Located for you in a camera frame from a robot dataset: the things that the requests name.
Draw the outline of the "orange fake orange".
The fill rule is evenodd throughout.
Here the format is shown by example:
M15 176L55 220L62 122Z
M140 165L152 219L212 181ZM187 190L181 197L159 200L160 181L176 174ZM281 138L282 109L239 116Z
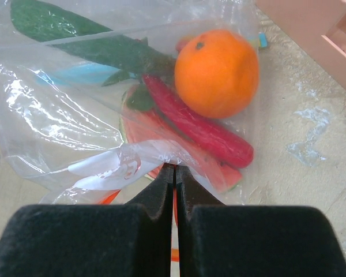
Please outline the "orange fake orange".
M197 114L223 119L243 111L260 83L256 49L227 29L213 29L192 38L175 63L175 88Z

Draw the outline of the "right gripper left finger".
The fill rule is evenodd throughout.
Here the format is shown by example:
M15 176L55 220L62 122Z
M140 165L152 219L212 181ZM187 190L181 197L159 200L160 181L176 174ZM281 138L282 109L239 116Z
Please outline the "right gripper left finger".
M123 205L26 205L0 238L0 276L169 276L174 168Z

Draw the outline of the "zip bag with orange watermelon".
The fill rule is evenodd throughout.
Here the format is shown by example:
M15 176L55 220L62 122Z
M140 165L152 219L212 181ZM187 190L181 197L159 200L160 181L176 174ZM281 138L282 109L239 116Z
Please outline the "zip bag with orange watermelon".
M253 1L0 1L3 157L20 177L48 189L43 204L123 203L165 163L187 167L216 197L249 180L254 99L231 117L205 117L254 148L252 163L240 169L177 129L142 80L143 74L157 76L180 99L178 54L213 29L239 34L258 54ZM91 62L122 72L103 85L42 84L36 78L38 70Z

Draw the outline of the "zip bag with fake fruit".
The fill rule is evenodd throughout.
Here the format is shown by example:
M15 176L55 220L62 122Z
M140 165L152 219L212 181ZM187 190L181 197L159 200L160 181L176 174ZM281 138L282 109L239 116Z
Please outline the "zip bag with fake fruit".
M121 73L120 69L98 63L81 63L70 68L57 70L53 73L36 71L36 78L39 83L65 85L68 81L79 84L104 84L109 77L116 77Z

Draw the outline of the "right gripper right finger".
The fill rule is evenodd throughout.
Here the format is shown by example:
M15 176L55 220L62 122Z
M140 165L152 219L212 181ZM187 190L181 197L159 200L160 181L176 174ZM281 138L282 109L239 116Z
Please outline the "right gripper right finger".
M346 276L346 260L317 208L225 205L177 166L181 276Z

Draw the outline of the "red fake chili pepper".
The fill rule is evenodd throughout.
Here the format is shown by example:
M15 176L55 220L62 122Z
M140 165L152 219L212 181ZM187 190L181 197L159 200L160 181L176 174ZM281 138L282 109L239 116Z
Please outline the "red fake chili pepper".
M143 74L142 80L158 109L199 147L232 167L252 163L254 148L246 140L190 110L159 77Z

